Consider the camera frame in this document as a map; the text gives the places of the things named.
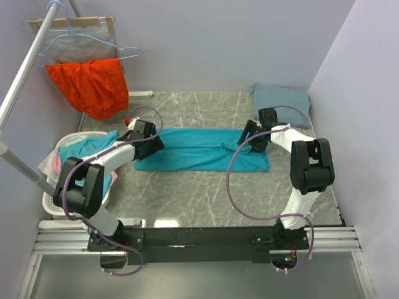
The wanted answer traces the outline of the turquoise t-shirt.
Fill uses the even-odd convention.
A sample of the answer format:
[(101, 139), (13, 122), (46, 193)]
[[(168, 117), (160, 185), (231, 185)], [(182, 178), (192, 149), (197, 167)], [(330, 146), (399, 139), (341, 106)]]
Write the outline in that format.
[(135, 162), (138, 171), (222, 171), (239, 148), (241, 130), (164, 128), (160, 138), (165, 147)]

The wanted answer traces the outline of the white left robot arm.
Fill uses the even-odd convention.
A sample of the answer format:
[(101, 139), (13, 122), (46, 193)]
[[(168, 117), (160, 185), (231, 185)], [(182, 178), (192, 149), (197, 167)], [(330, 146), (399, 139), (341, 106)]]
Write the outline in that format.
[(164, 145), (154, 124), (146, 128), (91, 134), (59, 148), (60, 173), (52, 196), (55, 206), (69, 219), (81, 220), (102, 237), (110, 250), (125, 241), (124, 225), (104, 207), (102, 201), (112, 182), (112, 172), (131, 161), (141, 161)]

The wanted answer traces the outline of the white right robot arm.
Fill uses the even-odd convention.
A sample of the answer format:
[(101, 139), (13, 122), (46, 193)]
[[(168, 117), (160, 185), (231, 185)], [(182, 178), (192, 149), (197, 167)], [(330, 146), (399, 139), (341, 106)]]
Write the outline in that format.
[(267, 122), (265, 126), (255, 121), (247, 121), (238, 140), (240, 145), (248, 138), (271, 130), (269, 135), (257, 137), (249, 142), (258, 153), (265, 151), (269, 143), (284, 148), (291, 155), (290, 180), (292, 192), (283, 218), (282, 228), (274, 233), (274, 243), (286, 249), (296, 240), (293, 230), (304, 227), (305, 216), (310, 212), (315, 200), (335, 180), (330, 143), (325, 138), (313, 138), (300, 133), (285, 123)]

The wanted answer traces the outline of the folded grey-blue t-shirt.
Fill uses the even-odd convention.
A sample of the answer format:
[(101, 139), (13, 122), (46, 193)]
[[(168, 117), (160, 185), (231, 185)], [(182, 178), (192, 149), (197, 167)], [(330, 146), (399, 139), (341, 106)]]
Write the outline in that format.
[(260, 109), (286, 105), (300, 110), (307, 117), (307, 123), (305, 123), (304, 117), (296, 110), (276, 108), (280, 122), (297, 125), (300, 128), (308, 128), (310, 126), (310, 101), (306, 92), (256, 83), (255, 86), (250, 88), (249, 94), (254, 105), (254, 118), (256, 120), (259, 119), (258, 111)]

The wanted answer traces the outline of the orange hanging shirt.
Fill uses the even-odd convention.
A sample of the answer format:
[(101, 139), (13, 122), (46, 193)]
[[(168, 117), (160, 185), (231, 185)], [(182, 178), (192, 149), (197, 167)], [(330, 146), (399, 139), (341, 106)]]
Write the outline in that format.
[(68, 62), (45, 68), (70, 105), (97, 121), (109, 119), (129, 106), (119, 59)]

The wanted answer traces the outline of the pile of laundry clothes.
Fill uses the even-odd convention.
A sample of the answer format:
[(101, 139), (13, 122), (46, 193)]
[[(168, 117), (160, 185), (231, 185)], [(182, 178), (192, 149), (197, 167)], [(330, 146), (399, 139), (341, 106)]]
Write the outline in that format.
[(118, 137), (119, 132), (113, 130), (108, 132), (106, 135), (90, 136), (79, 142), (60, 147), (59, 154), (53, 159), (54, 171), (58, 176), (60, 176), (66, 159), (70, 157), (82, 159), (92, 156), (93, 154), (112, 146)]

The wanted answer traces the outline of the white laundry basket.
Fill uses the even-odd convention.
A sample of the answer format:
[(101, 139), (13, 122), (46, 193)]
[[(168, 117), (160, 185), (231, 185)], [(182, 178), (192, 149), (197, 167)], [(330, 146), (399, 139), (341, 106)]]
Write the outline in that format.
[[(59, 154), (59, 148), (67, 146), (76, 142), (79, 142), (90, 136), (101, 136), (106, 135), (106, 132), (102, 131), (84, 131), (71, 133), (61, 138), (56, 144), (55, 148), (47, 155), (43, 162), (39, 165), (39, 170), (46, 175), (46, 181), (52, 186), (56, 187), (58, 181), (58, 175), (54, 171), (53, 159)], [(42, 197), (42, 205), (44, 210), (52, 216), (61, 217), (64, 216), (64, 212), (61, 208), (54, 205), (52, 197), (48, 193), (44, 193)]]

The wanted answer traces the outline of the grey hanging cloth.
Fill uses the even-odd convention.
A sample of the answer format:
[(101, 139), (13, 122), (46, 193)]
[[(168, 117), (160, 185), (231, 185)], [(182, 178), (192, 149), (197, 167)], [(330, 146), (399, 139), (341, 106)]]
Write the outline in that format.
[(53, 30), (47, 33), (40, 56), (50, 56), (57, 64), (115, 59), (119, 57), (116, 44), (115, 34), (109, 34), (106, 27)]

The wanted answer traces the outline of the wooden hanger bar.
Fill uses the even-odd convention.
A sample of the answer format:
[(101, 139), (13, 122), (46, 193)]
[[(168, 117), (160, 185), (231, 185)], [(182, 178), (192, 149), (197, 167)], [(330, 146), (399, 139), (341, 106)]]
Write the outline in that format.
[[(69, 26), (75, 28), (86, 28), (86, 27), (106, 27), (109, 34), (115, 33), (115, 18), (111, 14), (107, 14), (104, 17), (90, 16), (90, 17), (70, 17), (67, 20), (66, 17), (56, 17), (52, 21), (49, 30), (63, 30)], [(23, 21), (24, 27), (30, 27), (32, 31), (37, 34), (39, 29), (44, 25), (44, 19), (32, 18), (28, 21)]]

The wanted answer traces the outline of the silver clothes rack pole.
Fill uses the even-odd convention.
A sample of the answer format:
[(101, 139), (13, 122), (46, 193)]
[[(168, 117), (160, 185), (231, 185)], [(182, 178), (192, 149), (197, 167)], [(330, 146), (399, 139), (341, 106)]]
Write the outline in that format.
[(55, 132), (50, 121), (59, 115), (50, 80), (36, 57), (59, 8), (59, 1), (46, 3), (43, 27), (34, 36), (19, 24), (37, 12), (33, 1), (1, 2), (1, 141), (7, 146), (1, 160), (11, 167), (1, 167), (3, 189), (23, 191), (33, 185), (40, 192), (54, 191), (37, 165), (40, 147)]

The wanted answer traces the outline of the white table edge bracket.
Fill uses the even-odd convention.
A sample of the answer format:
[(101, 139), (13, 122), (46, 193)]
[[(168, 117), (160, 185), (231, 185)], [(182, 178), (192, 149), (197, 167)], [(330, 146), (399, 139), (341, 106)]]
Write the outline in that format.
[(141, 91), (141, 92), (129, 91), (128, 96), (132, 98), (151, 98), (153, 96), (153, 91), (151, 90)]

